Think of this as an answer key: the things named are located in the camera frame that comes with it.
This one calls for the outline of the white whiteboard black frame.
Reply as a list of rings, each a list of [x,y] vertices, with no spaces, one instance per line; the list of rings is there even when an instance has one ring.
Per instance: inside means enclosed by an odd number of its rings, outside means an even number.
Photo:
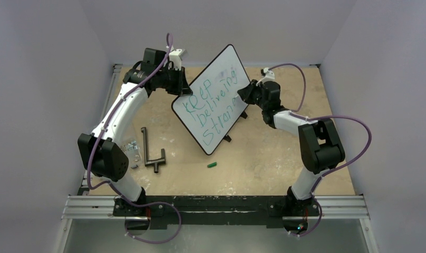
[[[247,108],[237,91],[250,79],[232,44],[227,45],[190,83],[191,95],[179,96],[171,109],[206,155],[227,138]]]

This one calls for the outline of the green marker cap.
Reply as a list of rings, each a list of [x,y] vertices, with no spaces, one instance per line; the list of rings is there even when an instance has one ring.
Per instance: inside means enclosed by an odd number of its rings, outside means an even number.
[[[207,168],[213,168],[217,165],[217,162],[213,162],[207,165]]]

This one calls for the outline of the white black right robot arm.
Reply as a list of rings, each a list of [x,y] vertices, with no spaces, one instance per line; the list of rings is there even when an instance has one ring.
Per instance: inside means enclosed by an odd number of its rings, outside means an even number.
[[[282,208],[287,216],[298,216],[313,204],[313,194],[325,173],[345,160],[345,151],[331,119],[307,120],[281,104],[280,85],[274,81],[250,82],[238,90],[239,97],[249,105],[257,105],[263,121],[270,127],[298,136],[303,169],[287,190]]]

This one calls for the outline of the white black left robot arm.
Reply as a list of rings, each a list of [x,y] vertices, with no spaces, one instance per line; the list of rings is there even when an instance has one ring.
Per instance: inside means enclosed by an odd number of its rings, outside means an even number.
[[[122,151],[120,143],[135,113],[153,91],[164,89],[176,96],[193,94],[182,66],[186,53],[172,46],[167,51],[147,48],[143,59],[126,72],[119,95],[101,122],[77,140],[86,174],[102,179],[96,185],[88,182],[88,188],[94,190],[108,184],[121,199],[119,207],[135,216],[148,211],[150,204],[143,187],[128,173],[132,159]]]

